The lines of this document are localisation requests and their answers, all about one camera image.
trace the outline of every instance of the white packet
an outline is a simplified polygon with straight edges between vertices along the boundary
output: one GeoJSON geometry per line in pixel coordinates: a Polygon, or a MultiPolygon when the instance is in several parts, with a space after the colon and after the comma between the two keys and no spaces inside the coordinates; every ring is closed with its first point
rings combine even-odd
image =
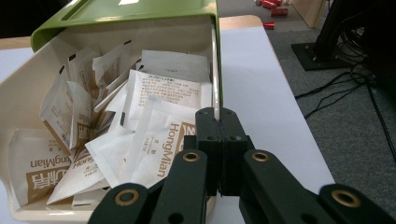
{"type": "Polygon", "coordinates": [[[64,153],[70,155],[70,134],[73,117],[73,92],[67,83],[68,75],[62,69],[52,82],[41,103],[40,118],[61,144],[64,153]]]}
{"type": "Polygon", "coordinates": [[[76,194],[73,197],[72,207],[97,206],[110,190],[111,188],[96,189],[76,194]]]}
{"type": "Polygon", "coordinates": [[[64,152],[83,146],[89,139],[91,96],[77,83],[67,81],[65,69],[56,76],[40,108],[40,118],[64,152]]]}
{"type": "Polygon", "coordinates": [[[139,71],[194,82],[210,82],[210,64],[205,56],[143,50],[139,71]]]}
{"type": "Polygon", "coordinates": [[[102,101],[108,85],[132,67],[132,42],[128,41],[109,51],[102,57],[94,58],[92,63],[92,99],[93,105],[102,101]]]}
{"type": "Polygon", "coordinates": [[[64,178],[62,178],[53,190],[47,204],[55,203],[77,193],[84,192],[88,188],[90,190],[103,188],[106,186],[106,182],[102,182],[104,179],[105,177],[87,148],[74,149],[73,162],[64,175],[64,178]]]}
{"type": "Polygon", "coordinates": [[[68,82],[73,92],[73,117],[69,149],[84,147],[90,139],[92,98],[77,83],[68,82]]]}
{"type": "Polygon", "coordinates": [[[69,57],[69,75],[72,82],[78,83],[91,93],[92,59],[99,57],[99,45],[92,44],[69,57]]]}
{"type": "Polygon", "coordinates": [[[134,73],[134,93],[128,115],[128,129],[135,129],[149,95],[177,105],[196,109],[212,105],[212,83],[160,77],[131,70],[134,73]]]}
{"type": "Polygon", "coordinates": [[[113,92],[111,92],[105,99],[102,100],[101,103],[99,103],[93,109],[92,125],[91,125],[92,128],[99,131],[103,129],[104,125],[112,117],[113,113],[117,111],[114,109],[115,102],[117,102],[118,104],[123,104],[123,101],[119,103],[120,101],[119,98],[125,95],[126,83],[127,81],[124,81],[122,84],[120,84],[113,92]]]}
{"type": "Polygon", "coordinates": [[[197,109],[149,96],[122,171],[122,183],[146,188],[166,177],[184,135],[195,135],[197,109]]]}
{"type": "Polygon", "coordinates": [[[49,195],[69,166],[69,157],[48,130],[18,129],[8,152],[16,208],[49,195]]]}
{"type": "Polygon", "coordinates": [[[134,131],[118,125],[85,145],[111,188],[122,184],[121,169],[133,140],[134,131]]]}

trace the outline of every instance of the table surface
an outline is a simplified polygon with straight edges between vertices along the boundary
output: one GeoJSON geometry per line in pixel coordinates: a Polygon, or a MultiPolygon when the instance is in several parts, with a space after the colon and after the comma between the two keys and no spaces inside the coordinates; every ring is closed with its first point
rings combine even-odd
{"type": "MultiPolygon", "coordinates": [[[[318,193],[321,186],[333,183],[332,175],[294,100],[260,19],[241,16],[220,18],[219,22],[224,107],[238,115],[256,148],[274,153],[306,189],[318,193]]],[[[24,57],[33,52],[16,48],[29,46],[28,37],[0,40],[0,65],[19,67],[27,59],[24,57]]],[[[0,208],[8,210],[3,185],[0,208]]],[[[0,220],[20,223],[11,220],[6,212],[0,213],[0,220]]],[[[206,223],[244,223],[238,198],[218,197],[206,223]]]]}

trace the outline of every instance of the wire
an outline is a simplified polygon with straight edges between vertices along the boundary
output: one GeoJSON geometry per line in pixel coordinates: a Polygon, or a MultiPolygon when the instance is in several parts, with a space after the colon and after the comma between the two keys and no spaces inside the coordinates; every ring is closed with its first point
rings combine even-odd
{"type": "Polygon", "coordinates": [[[330,94],[330,95],[328,95],[328,96],[322,98],[322,99],[319,101],[319,103],[318,103],[318,105],[317,105],[317,108],[315,108],[314,110],[312,110],[312,111],[309,112],[308,114],[304,115],[304,118],[305,118],[305,119],[308,119],[309,117],[311,117],[311,115],[313,115],[314,113],[318,112],[319,110],[324,109],[324,108],[326,108],[326,107],[328,107],[328,106],[330,106],[330,105],[334,105],[335,103],[337,103],[338,101],[340,101],[340,100],[343,99],[344,97],[348,96],[348,95],[349,95],[350,93],[352,93],[353,91],[357,90],[357,89],[358,89],[359,87],[361,87],[362,85],[363,85],[363,84],[359,84],[359,85],[357,85],[357,86],[355,86],[355,87],[353,87],[353,88],[351,88],[351,89],[345,90],[345,91],[333,92],[332,94],[330,94]],[[333,101],[332,103],[329,103],[329,104],[327,104],[327,105],[324,105],[324,106],[320,107],[321,103],[322,103],[324,100],[326,100],[326,99],[328,99],[328,98],[330,98],[330,97],[332,97],[332,96],[334,96],[334,95],[336,95],[336,94],[343,93],[343,92],[346,92],[346,93],[345,93],[344,95],[342,95],[341,97],[339,97],[338,99],[336,99],[335,101],[333,101]]]}
{"type": "Polygon", "coordinates": [[[379,121],[381,122],[382,129],[384,130],[384,134],[385,134],[385,136],[387,138],[387,142],[388,142],[388,145],[389,145],[389,148],[390,148],[390,152],[392,153],[393,159],[396,162],[396,150],[395,150],[395,147],[393,146],[392,140],[390,139],[390,135],[389,135],[389,132],[388,132],[387,125],[386,125],[386,123],[384,121],[384,118],[382,118],[381,112],[379,111],[378,105],[376,104],[376,101],[375,101],[375,98],[373,96],[373,91],[371,89],[371,84],[370,83],[367,84],[367,90],[369,92],[370,99],[371,99],[373,107],[375,109],[375,113],[378,115],[379,121]]]}
{"type": "Polygon", "coordinates": [[[342,73],[341,75],[338,75],[337,77],[333,78],[330,82],[328,82],[328,83],[325,84],[324,86],[318,87],[318,88],[316,88],[316,89],[314,89],[314,90],[312,90],[312,91],[308,91],[308,92],[302,93],[302,94],[300,94],[300,95],[296,95],[296,96],[294,96],[294,98],[295,98],[296,100],[298,100],[298,99],[303,98],[303,97],[305,97],[305,96],[312,95],[312,94],[318,93],[318,92],[320,92],[320,91],[323,91],[324,89],[326,89],[326,88],[328,88],[329,86],[331,86],[331,85],[334,83],[334,81],[336,81],[338,78],[340,78],[340,77],[342,77],[342,76],[344,76],[344,75],[347,75],[347,74],[349,74],[349,72],[344,72],[344,73],[342,73]]]}
{"type": "Polygon", "coordinates": [[[378,119],[379,119],[379,121],[380,121],[380,123],[381,123],[382,129],[383,129],[383,131],[384,131],[384,134],[385,134],[385,136],[386,136],[386,138],[387,138],[387,143],[388,143],[388,145],[389,145],[389,149],[390,149],[390,152],[391,152],[391,154],[392,154],[392,157],[393,157],[394,161],[396,162],[396,149],[395,149],[395,147],[394,147],[394,145],[393,145],[393,143],[392,143],[392,141],[391,141],[391,138],[390,138],[390,135],[389,135],[389,131],[388,131],[387,125],[386,125],[386,123],[385,123],[385,121],[384,121],[384,119],[383,119],[383,117],[382,117],[382,115],[381,115],[381,112],[380,112],[379,109],[378,109],[378,105],[376,104],[376,101],[375,101],[375,98],[374,98],[374,95],[373,95],[373,91],[372,91],[372,89],[371,89],[371,88],[372,88],[372,84],[375,82],[375,76],[373,76],[373,75],[364,76],[364,75],[362,75],[362,74],[360,74],[360,73],[354,72],[354,70],[356,69],[356,67],[359,66],[359,65],[362,65],[362,66],[364,67],[364,63],[356,63],[356,64],[354,64],[354,65],[350,68],[350,71],[349,71],[349,72],[344,72],[344,73],[338,75],[337,77],[333,78],[330,82],[326,83],[325,85],[323,85],[323,86],[321,86],[321,87],[315,88],[315,89],[313,89],[312,91],[308,91],[308,92],[306,92],[306,93],[297,95],[297,96],[295,96],[295,99],[298,100],[298,99],[303,98],[303,97],[305,97],[305,96],[308,96],[308,95],[311,95],[311,94],[314,94],[314,93],[318,93],[318,92],[320,92],[320,91],[323,91],[324,89],[326,89],[327,87],[329,87],[329,86],[331,86],[331,85],[346,83],[346,82],[348,82],[348,81],[354,81],[354,82],[356,82],[357,85],[356,85],[355,87],[353,87],[353,88],[350,88],[350,89],[344,90],[344,91],[333,92],[333,93],[329,94],[328,96],[323,97],[322,99],[320,99],[320,101],[319,101],[317,107],[316,107],[314,110],[312,110],[311,112],[309,112],[308,114],[304,115],[304,118],[305,118],[305,119],[308,119],[309,117],[311,117],[311,115],[315,114],[315,113],[318,112],[319,110],[324,109],[324,108],[326,108],[326,107],[328,107],[328,106],[330,106],[330,105],[334,105],[335,103],[337,103],[338,101],[340,101],[340,100],[343,99],[344,97],[348,96],[348,95],[349,95],[350,93],[352,93],[353,91],[355,91],[355,90],[357,90],[358,88],[360,88],[361,86],[364,86],[364,85],[365,85],[365,86],[367,87],[368,92],[369,92],[371,102],[372,102],[373,107],[374,107],[374,109],[375,109],[375,113],[376,113],[377,116],[378,116],[378,119]],[[342,76],[344,76],[344,75],[347,75],[347,74],[350,75],[351,79],[336,82],[337,79],[339,79],[340,77],[342,77],[342,76]],[[333,101],[333,102],[331,102],[331,103],[329,103],[329,104],[326,104],[326,105],[321,106],[322,103],[323,103],[325,100],[331,98],[332,96],[334,96],[334,95],[336,95],[336,94],[340,94],[340,93],[343,93],[343,95],[340,96],[339,98],[337,98],[335,101],[333,101]]]}

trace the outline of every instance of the black cable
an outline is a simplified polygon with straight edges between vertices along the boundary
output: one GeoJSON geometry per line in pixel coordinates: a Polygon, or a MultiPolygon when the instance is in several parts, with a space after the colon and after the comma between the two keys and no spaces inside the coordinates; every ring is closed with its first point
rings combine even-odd
{"type": "Polygon", "coordinates": [[[378,109],[378,105],[376,104],[376,101],[375,101],[375,98],[373,96],[373,91],[371,89],[370,83],[367,84],[367,90],[369,92],[370,99],[371,99],[371,101],[373,103],[373,107],[375,109],[375,113],[378,115],[379,121],[381,122],[381,125],[382,125],[382,129],[384,130],[384,134],[385,134],[385,136],[387,138],[387,142],[388,142],[388,145],[389,145],[389,148],[390,148],[390,152],[392,153],[393,159],[396,162],[396,150],[395,150],[395,148],[393,146],[392,140],[390,139],[390,135],[389,135],[389,132],[388,132],[387,125],[385,124],[385,121],[382,118],[381,112],[378,109]]]}
{"type": "Polygon", "coordinates": [[[338,75],[337,77],[333,78],[330,82],[328,82],[328,83],[325,84],[324,86],[318,87],[318,88],[316,88],[316,89],[314,89],[314,90],[312,90],[312,91],[308,91],[308,92],[302,93],[302,94],[300,94],[300,95],[296,95],[296,96],[294,96],[294,98],[295,98],[296,100],[298,100],[298,99],[303,98],[303,97],[305,97],[305,96],[308,96],[308,95],[311,95],[311,94],[314,94],[314,93],[318,93],[318,92],[320,92],[320,91],[323,91],[324,89],[326,89],[326,88],[328,88],[329,86],[331,86],[331,85],[334,83],[334,81],[336,81],[338,78],[340,78],[340,77],[342,77],[342,76],[344,76],[344,75],[347,75],[347,74],[349,74],[349,72],[344,72],[344,73],[338,75]]]}
{"type": "Polygon", "coordinates": [[[309,117],[311,117],[311,115],[313,115],[314,113],[318,112],[319,110],[321,110],[321,109],[323,109],[323,108],[326,108],[326,107],[328,107],[328,106],[330,106],[330,105],[334,105],[335,103],[337,103],[338,101],[340,101],[340,100],[343,99],[344,97],[348,96],[348,95],[349,95],[350,93],[352,93],[353,91],[357,90],[357,89],[358,89],[359,87],[361,87],[362,85],[363,85],[363,84],[359,84],[359,85],[357,85],[357,86],[355,86],[355,87],[353,87],[353,88],[351,88],[351,89],[345,90],[345,91],[333,92],[332,94],[330,94],[330,95],[328,95],[328,96],[322,98],[322,99],[319,101],[319,103],[318,103],[318,105],[317,105],[317,108],[315,108],[314,110],[312,110],[312,111],[309,112],[308,114],[304,115],[304,118],[305,118],[305,119],[308,119],[309,117]],[[320,107],[321,103],[322,103],[324,100],[326,100],[326,99],[328,99],[328,98],[334,96],[335,94],[343,93],[343,92],[346,92],[346,93],[345,93],[344,95],[342,95],[341,97],[339,97],[338,99],[336,99],[335,101],[333,101],[332,103],[320,107]]]}

